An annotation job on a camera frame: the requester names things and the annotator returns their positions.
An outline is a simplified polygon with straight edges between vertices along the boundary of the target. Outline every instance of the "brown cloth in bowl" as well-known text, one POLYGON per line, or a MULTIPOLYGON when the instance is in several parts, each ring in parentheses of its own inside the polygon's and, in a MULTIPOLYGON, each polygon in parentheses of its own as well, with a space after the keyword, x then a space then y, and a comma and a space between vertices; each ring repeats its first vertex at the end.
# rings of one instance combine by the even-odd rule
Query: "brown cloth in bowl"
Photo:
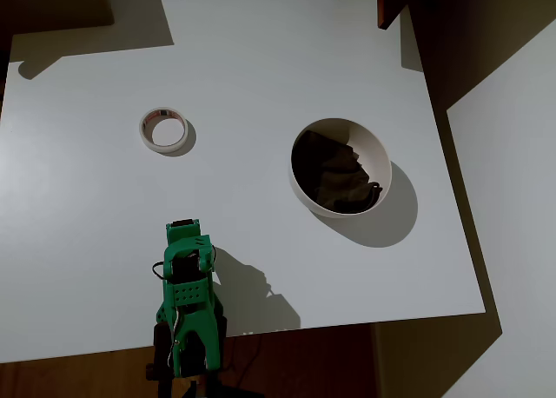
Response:
POLYGON ((306 131, 292 151, 295 180, 305 194, 325 209, 355 214, 373 207, 382 187, 369 182, 346 144, 306 131))

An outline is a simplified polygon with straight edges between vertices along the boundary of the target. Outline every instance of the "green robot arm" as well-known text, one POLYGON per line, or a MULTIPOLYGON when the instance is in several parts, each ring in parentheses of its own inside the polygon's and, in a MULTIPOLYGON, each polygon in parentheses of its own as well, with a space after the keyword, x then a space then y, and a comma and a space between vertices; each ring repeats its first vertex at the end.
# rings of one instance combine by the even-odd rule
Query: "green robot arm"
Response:
POLYGON ((174 376, 217 370, 226 323, 213 290, 215 249, 210 237, 201 235, 198 220, 167 224, 166 234, 164 300, 156 321, 169 325, 174 376))

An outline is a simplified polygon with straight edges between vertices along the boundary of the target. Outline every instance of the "roll of tape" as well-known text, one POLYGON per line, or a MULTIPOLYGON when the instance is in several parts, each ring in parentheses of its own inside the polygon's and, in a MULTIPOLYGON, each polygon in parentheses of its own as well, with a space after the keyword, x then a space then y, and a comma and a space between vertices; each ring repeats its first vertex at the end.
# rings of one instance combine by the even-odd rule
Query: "roll of tape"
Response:
POLYGON ((172 153, 182 148, 185 144, 185 141, 188 140, 188 122, 176 110, 169 109, 168 107, 160 107, 158 109, 153 109, 145 114, 145 116, 141 120, 141 123, 139 124, 139 133, 141 134, 143 143, 145 143, 145 146, 147 146, 149 149, 154 150, 158 153, 172 153), (152 131, 157 123, 157 120, 158 122, 160 122, 167 118, 175 118, 182 124, 183 135, 176 143, 169 144, 168 146, 161 146, 153 142, 152 131))

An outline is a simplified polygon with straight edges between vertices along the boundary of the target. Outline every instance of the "white bowl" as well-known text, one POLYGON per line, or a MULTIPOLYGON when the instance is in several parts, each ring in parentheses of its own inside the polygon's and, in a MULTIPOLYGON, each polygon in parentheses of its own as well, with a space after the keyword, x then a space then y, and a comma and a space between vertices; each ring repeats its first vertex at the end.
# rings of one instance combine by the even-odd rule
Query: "white bowl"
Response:
POLYGON ((392 181, 392 164, 388 153, 381 141, 370 131, 365 129, 360 124, 345 120, 343 118, 325 118, 309 124, 297 136, 294 146, 297 144, 299 138, 306 131, 314 131, 336 142, 347 144, 354 148, 354 153, 359 155, 357 162, 367 172, 370 182, 378 182, 382 187, 381 194, 376 204, 365 211, 354 214, 336 213, 329 209, 325 209, 321 205, 314 202, 311 198, 303 192, 299 183, 295 179, 294 170, 292 168, 291 157, 289 161, 289 181, 299 200, 311 211, 319 216, 330 218, 348 218, 354 216, 362 216, 364 214, 372 214, 374 208, 379 205, 386 197, 390 189, 390 182, 392 181))

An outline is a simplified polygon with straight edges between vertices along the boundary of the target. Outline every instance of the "brown floor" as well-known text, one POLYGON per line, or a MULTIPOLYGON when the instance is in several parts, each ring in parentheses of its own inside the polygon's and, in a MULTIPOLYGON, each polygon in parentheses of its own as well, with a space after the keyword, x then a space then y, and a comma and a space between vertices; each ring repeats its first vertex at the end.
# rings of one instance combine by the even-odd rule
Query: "brown floor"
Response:
MULTIPOLYGON (((373 398, 371 338, 367 324, 229 338, 221 380, 267 398, 373 398)), ((0 397, 156 397, 156 383, 145 380, 153 354, 136 348, 1 364, 0 397)), ((185 390, 174 382, 174 396, 185 390)))

